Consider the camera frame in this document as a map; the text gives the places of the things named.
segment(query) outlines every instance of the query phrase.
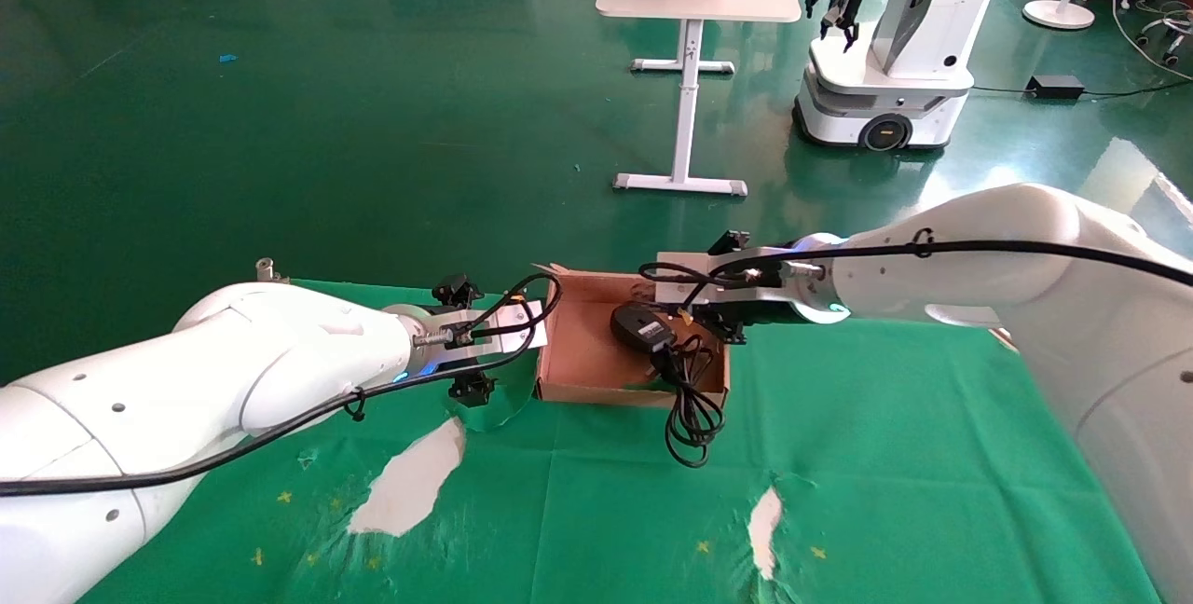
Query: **coiled black cable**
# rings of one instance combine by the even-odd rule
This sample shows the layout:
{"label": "coiled black cable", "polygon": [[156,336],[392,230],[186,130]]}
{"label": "coiled black cable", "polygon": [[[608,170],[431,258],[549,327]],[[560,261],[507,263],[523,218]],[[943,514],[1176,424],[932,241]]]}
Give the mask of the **coiled black cable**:
{"label": "coiled black cable", "polygon": [[[709,461],[709,445],[725,426],[724,412],[716,401],[697,388],[713,358],[712,351],[704,347],[699,334],[651,356],[659,380],[675,390],[675,403],[663,430],[667,451],[676,462],[692,469],[698,469]],[[676,443],[698,449],[699,456],[690,458],[681,455]]]}

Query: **table leg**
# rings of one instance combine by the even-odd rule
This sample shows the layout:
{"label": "table leg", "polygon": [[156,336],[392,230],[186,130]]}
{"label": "table leg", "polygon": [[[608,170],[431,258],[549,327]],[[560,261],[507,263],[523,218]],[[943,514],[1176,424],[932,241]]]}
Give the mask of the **table leg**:
{"label": "table leg", "polygon": [[[636,58],[630,62],[631,70],[681,70],[684,60],[684,41],[687,31],[686,19],[679,20],[679,47],[675,58]],[[736,72],[733,61],[701,61],[700,73],[729,73]]]}
{"label": "table leg", "polygon": [[688,178],[687,171],[692,159],[692,132],[696,129],[696,97],[699,85],[700,41],[704,36],[704,21],[692,19],[682,21],[680,33],[684,36],[684,48],[680,53],[681,78],[679,85],[679,119],[675,124],[675,158],[670,175],[638,175],[618,173],[613,186],[623,190],[672,190],[680,192],[706,192],[711,195],[746,196],[748,190],[742,180],[712,180],[707,178]]}

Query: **open cardboard box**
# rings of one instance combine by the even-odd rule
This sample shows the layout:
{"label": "open cardboard box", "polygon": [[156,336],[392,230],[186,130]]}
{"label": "open cardboard box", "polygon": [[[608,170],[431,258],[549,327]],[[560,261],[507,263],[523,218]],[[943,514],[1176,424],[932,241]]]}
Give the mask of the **open cardboard box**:
{"label": "open cardboard box", "polygon": [[[563,285],[563,297],[546,318],[546,347],[538,357],[536,394],[544,401],[654,406],[670,408],[672,392],[635,389],[647,384],[654,368],[647,356],[633,352],[613,338],[610,316],[628,301],[654,301],[654,283],[631,273],[571,271],[557,264],[539,266]],[[554,297],[554,285],[548,301]],[[667,320],[679,341],[700,334],[713,360],[699,380],[698,389],[724,407],[729,395],[729,350],[698,323]]]}

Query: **wire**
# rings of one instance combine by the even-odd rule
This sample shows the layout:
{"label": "wire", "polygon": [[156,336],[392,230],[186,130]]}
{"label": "wire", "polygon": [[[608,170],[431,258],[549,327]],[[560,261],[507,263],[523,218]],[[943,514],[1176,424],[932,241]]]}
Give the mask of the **wire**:
{"label": "wire", "polygon": [[1125,97],[1133,97],[1136,94],[1151,94],[1151,93],[1155,93],[1155,92],[1163,92],[1164,90],[1173,90],[1175,87],[1183,87],[1185,85],[1188,85],[1188,82],[1193,82],[1193,80],[1181,80],[1179,82],[1168,82],[1167,85],[1160,85],[1157,87],[1145,87],[1143,90],[1135,90],[1132,92],[1086,92],[1086,93],[1090,94],[1090,95],[1094,95],[1094,97],[1101,97],[1101,98],[1108,98],[1108,99],[1120,99],[1120,98],[1125,98]]}
{"label": "wire", "polygon": [[[1160,86],[1155,86],[1155,87],[1144,87],[1142,90],[1132,90],[1132,91],[1129,91],[1129,92],[1082,92],[1082,95],[1098,97],[1098,98],[1104,98],[1104,99],[1120,99],[1120,98],[1125,98],[1125,97],[1133,97],[1133,95],[1137,95],[1137,94],[1151,94],[1151,93],[1155,93],[1155,92],[1163,92],[1166,90],[1173,90],[1173,88],[1176,88],[1176,87],[1183,87],[1185,85],[1188,85],[1188,82],[1193,82],[1193,80],[1181,80],[1179,82],[1168,82],[1167,85],[1160,85]],[[1032,93],[1031,90],[1007,90],[1007,88],[1001,88],[1001,87],[979,87],[977,85],[972,86],[971,88],[972,90],[981,90],[981,91],[984,91],[984,92],[1002,92],[1002,93],[1008,93],[1008,94],[1031,94]]]}
{"label": "wire", "polygon": [[1003,90],[1003,88],[1000,88],[1000,87],[979,87],[977,85],[973,85],[970,88],[971,90],[982,90],[984,92],[1006,92],[1008,94],[1026,94],[1027,93],[1027,90]]}
{"label": "wire", "polygon": [[1182,78],[1182,79],[1185,79],[1185,80],[1187,80],[1189,82],[1193,82],[1193,78],[1189,78],[1188,74],[1177,73],[1176,70],[1173,70],[1172,68],[1168,68],[1168,66],[1163,66],[1161,63],[1157,63],[1154,58],[1151,58],[1151,56],[1148,55],[1148,53],[1143,51],[1143,48],[1141,48],[1138,45],[1138,43],[1135,42],[1135,38],[1132,38],[1132,36],[1126,35],[1126,30],[1125,30],[1125,27],[1123,27],[1123,21],[1120,20],[1119,14],[1118,14],[1118,6],[1119,6],[1119,0],[1111,0],[1111,17],[1114,18],[1114,25],[1119,27],[1119,33],[1123,35],[1123,38],[1132,48],[1135,48],[1135,51],[1139,53],[1139,56],[1142,56],[1143,58],[1148,60],[1148,63],[1155,66],[1156,68],[1163,70],[1164,73],[1175,74],[1177,78]]}
{"label": "wire", "polygon": [[[526,302],[521,302],[523,309],[527,315],[531,315],[530,307]],[[19,480],[19,481],[0,481],[0,498],[4,497],[33,497],[43,494],[78,494],[87,492],[110,492],[116,489],[138,489],[144,487],[156,487],[168,483],[174,483],[183,481],[193,476],[212,472],[217,467],[222,467],[239,460],[249,452],[253,452],[260,448],[273,443],[274,440],[293,432],[295,430],[328,414],[340,408],[348,408],[352,403],[358,403],[356,409],[348,409],[348,413],[353,415],[353,419],[359,421],[364,418],[364,402],[366,399],[372,399],[375,396],[381,396],[389,394],[391,392],[409,389],[419,386],[425,386],[435,381],[441,381],[445,378],[453,378],[463,374],[472,374],[477,371],[487,371],[489,369],[496,369],[497,366],[503,366],[507,363],[521,357],[524,352],[530,350],[531,341],[534,337],[526,337],[521,346],[509,355],[502,356],[497,359],[490,362],[483,362],[477,364],[470,364],[468,366],[460,366],[457,369],[445,369],[443,371],[435,371],[433,374],[426,374],[422,376],[416,376],[403,383],[389,383],[370,389],[354,388],[351,394],[344,396],[335,396],[319,403],[298,415],[290,418],[289,420],[282,423],[280,425],[273,426],[265,430],[259,436],[252,440],[241,443],[216,455],[204,457],[203,460],[197,460],[188,464],[180,464],[178,467],[172,467],[169,469],[162,469],[161,472],[153,472],[148,474],[124,474],[119,476],[86,476],[86,477],[70,477],[70,479],[32,479],[32,480]]]}
{"label": "wire", "polygon": [[555,286],[555,295],[550,298],[550,301],[546,303],[546,306],[543,307],[543,312],[542,313],[539,313],[538,315],[533,315],[526,322],[520,322],[518,325],[506,325],[506,326],[502,326],[502,327],[488,327],[488,328],[484,328],[484,329],[481,329],[481,331],[474,331],[472,332],[472,338],[474,339],[478,339],[478,338],[488,338],[488,337],[500,337],[500,335],[511,334],[511,333],[514,333],[514,332],[524,332],[524,331],[526,331],[528,328],[534,327],[539,322],[546,320],[546,316],[550,315],[552,310],[555,310],[556,306],[558,306],[560,297],[563,296],[563,285],[560,284],[560,279],[558,278],[556,278],[555,276],[552,276],[550,273],[533,273],[532,276],[527,276],[527,277],[523,278],[521,281],[518,282],[517,285],[514,285],[513,288],[511,288],[509,290],[507,290],[506,294],[503,294],[501,296],[501,298],[497,300],[497,302],[495,302],[492,307],[489,307],[489,310],[486,310],[480,316],[477,316],[475,320],[472,320],[471,322],[469,322],[468,325],[465,325],[465,327],[463,328],[463,331],[457,332],[457,335],[459,335],[460,333],[465,333],[465,332],[472,331],[472,327],[476,327],[481,322],[483,322],[483,321],[488,320],[489,318],[492,318],[495,314],[495,312],[500,310],[503,306],[508,306],[509,303],[513,303],[515,300],[520,300],[521,298],[521,290],[524,288],[526,288],[526,285],[533,283],[534,281],[544,281],[544,279],[548,281],[548,282],[550,282]]}
{"label": "wire", "polygon": [[[713,358],[699,334],[651,356],[659,380],[675,389],[675,403],[663,429],[667,451],[676,462],[692,469],[709,461],[709,445],[725,426],[725,414],[716,401],[696,389]],[[699,457],[693,460],[681,455],[676,443],[699,449]]]}
{"label": "wire", "polygon": [[[1180,5],[1180,10],[1164,10],[1167,6],[1170,5]],[[1155,6],[1148,5],[1148,1],[1145,0],[1137,0],[1135,1],[1135,8],[1138,10],[1139,12],[1150,12],[1151,14],[1173,14],[1175,12],[1185,12],[1188,10],[1193,10],[1193,6],[1188,6],[1187,4],[1185,4],[1185,1],[1169,0],[1169,1],[1163,1],[1162,4],[1160,4],[1158,8],[1155,8]]]}
{"label": "wire", "polygon": [[[925,232],[921,229],[916,238]],[[1107,252],[1104,249],[1095,249],[1089,247],[1069,246],[1062,244],[1040,242],[1040,241],[997,241],[997,240],[975,240],[975,241],[944,241],[944,242],[909,242],[905,245],[895,246],[867,246],[867,247],[832,247],[826,249],[815,249],[805,252],[780,252],[777,254],[768,254],[762,257],[749,257],[746,259],[737,259],[728,261],[712,269],[707,275],[700,273],[698,271],[691,271],[690,276],[653,276],[649,272],[639,271],[639,273],[650,281],[655,282],[669,282],[669,283],[686,283],[686,284],[698,284],[700,288],[704,285],[713,284],[721,285],[718,282],[723,273],[740,273],[748,269],[754,269],[766,264],[773,264],[775,261],[808,261],[810,259],[837,259],[843,257],[891,257],[891,255],[903,255],[914,254],[921,259],[926,259],[933,254],[938,253],[954,253],[954,252],[1009,252],[1018,254],[1051,254],[1057,257],[1070,257],[1074,259],[1083,259],[1088,261],[1099,261],[1102,264],[1111,264],[1117,266],[1123,266],[1125,269],[1131,269],[1135,271],[1142,271],[1144,273],[1150,273],[1152,276],[1164,278],[1180,283],[1186,286],[1193,286],[1193,273],[1181,271],[1180,269],[1174,269],[1166,264],[1160,264],[1158,261],[1151,261],[1150,259],[1141,259],[1138,257],[1131,257],[1127,254],[1119,254],[1115,252]],[[666,278],[666,281],[660,281],[660,278]]]}

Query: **white pole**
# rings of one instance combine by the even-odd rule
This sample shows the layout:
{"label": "white pole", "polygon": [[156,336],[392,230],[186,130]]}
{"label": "white pole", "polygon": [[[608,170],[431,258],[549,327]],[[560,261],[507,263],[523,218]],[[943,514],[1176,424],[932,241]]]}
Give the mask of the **white pole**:
{"label": "white pole", "polygon": [[[1117,6],[1111,6],[1111,10],[1117,10]],[[1074,5],[1073,0],[1031,1],[1024,6],[1024,17],[1040,26],[1065,31],[1077,31],[1094,23],[1094,13],[1084,6]]]}

